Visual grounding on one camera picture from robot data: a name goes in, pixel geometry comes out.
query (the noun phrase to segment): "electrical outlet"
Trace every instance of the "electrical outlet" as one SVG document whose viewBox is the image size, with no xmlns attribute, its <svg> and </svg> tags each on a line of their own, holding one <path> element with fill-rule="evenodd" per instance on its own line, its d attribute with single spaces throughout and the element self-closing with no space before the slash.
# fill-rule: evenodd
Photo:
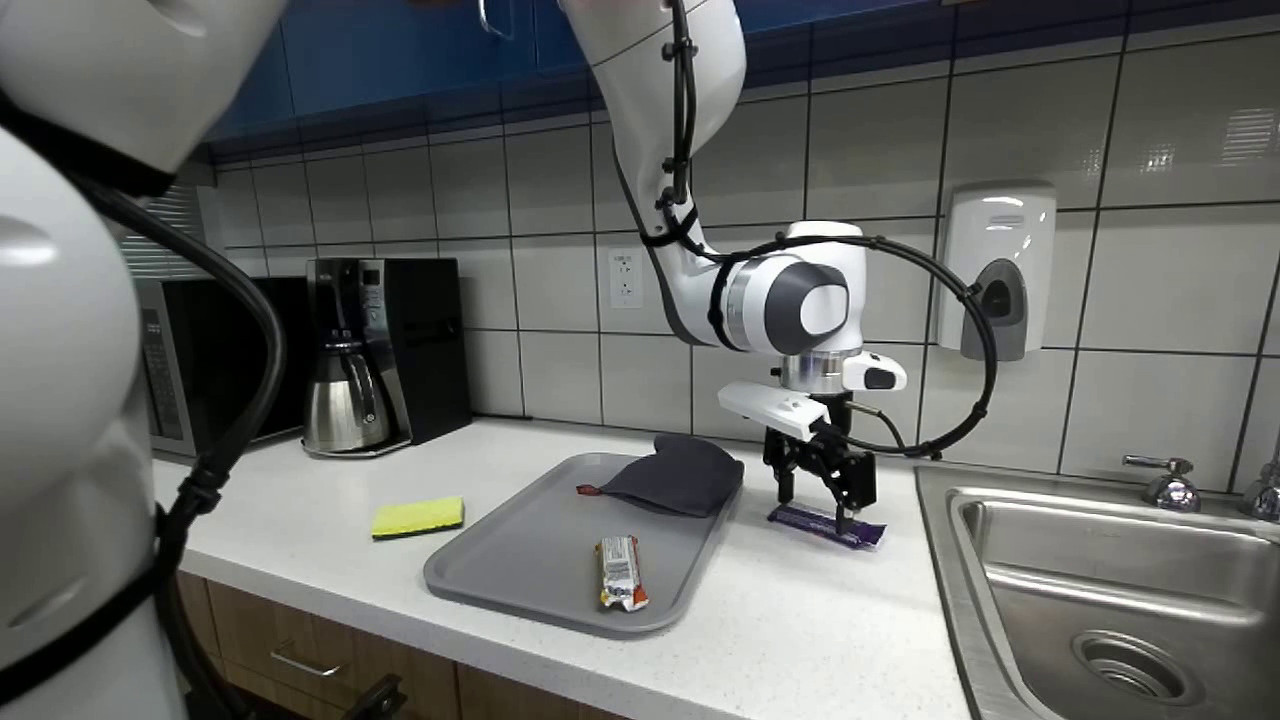
<svg viewBox="0 0 1280 720">
<path fill-rule="evenodd" d="M 610 309 L 631 312 L 646 309 L 646 247 L 610 253 Z"/>
</svg>

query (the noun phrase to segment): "kitchen counter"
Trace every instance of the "kitchen counter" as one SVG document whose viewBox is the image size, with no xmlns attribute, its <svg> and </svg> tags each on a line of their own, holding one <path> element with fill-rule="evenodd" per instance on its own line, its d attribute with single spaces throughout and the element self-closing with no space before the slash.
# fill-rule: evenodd
<svg viewBox="0 0 1280 720">
<path fill-rule="evenodd" d="M 652 438 L 475 419 L 383 461 L 316 464 L 302 445 L 242 461 L 193 532 L 193 575 L 388 638 L 622 716 L 970 716 L 910 469 L 879 469 L 879 547 L 770 526 L 771 473 L 751 451 L 728 532 L 687 615 L 646 641 L 586 638 L 433 597 L 426 559 L 455 532 L 374 543 L 375 507 L 464 497 L 467 526 L 578 451 L 648 455 Z M 184 469 L 158 461 L 158 497 Z M 820 479 L 797 503 L 828 512 Z"/>
</svg>

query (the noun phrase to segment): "black coffee maker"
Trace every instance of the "black coffee maker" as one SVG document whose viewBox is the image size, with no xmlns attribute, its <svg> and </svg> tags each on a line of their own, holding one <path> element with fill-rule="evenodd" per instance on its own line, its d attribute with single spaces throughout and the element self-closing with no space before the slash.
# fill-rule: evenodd
<svg viewBox="0 0 1280 720">
<path fill-rule="evenodd" d="M 472 419 L 455 260 L 319 260 L 309 455 L 383 455 Z"/>
</svg>

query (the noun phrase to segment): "tile backsplash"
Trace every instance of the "tile backsplash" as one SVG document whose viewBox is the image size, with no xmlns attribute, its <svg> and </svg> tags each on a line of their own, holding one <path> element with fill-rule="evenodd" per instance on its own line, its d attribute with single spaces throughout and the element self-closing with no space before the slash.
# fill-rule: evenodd
<svg viewBox="0 0 1280 720">
<path fill-rule="evenodd" d="M 1280 431 L 1278 68 L 1280 24 L 1237 21 L 757 90 L 700 154 L 695 195 L 726 247 L 841 216 L 939 253 L 957 187 L 1054 183 L 1046 352 L 1002 369 L 989 423 L 951 455 L 1120 473 L 1151 451 L 1243 489 Z M 455 257 L 479 412 L 757 441 L 718 387 L 771 360 L 669 333 L 610 147 L 595 111 L 294 154 L 218 170 L 201 216 L 267 277 Z M 914 374 L 868 397 L 910 438 L 973 410 L 981 374 L 933 346 L 922 273 L 873 257 L 864 328 Z"/>
</svg>

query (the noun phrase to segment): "stainless steel sink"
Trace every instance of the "stainless steel sink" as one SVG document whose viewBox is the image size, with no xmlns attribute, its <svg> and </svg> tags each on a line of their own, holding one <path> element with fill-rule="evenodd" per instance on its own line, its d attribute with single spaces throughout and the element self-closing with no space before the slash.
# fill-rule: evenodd
<svg viewBox="0 0 1280 720">
<path fill-rule="evenodd" d="M 1280 716 L 1280 528 L 963 469 L 922 507 L 977 716 Z"/>
</svg>

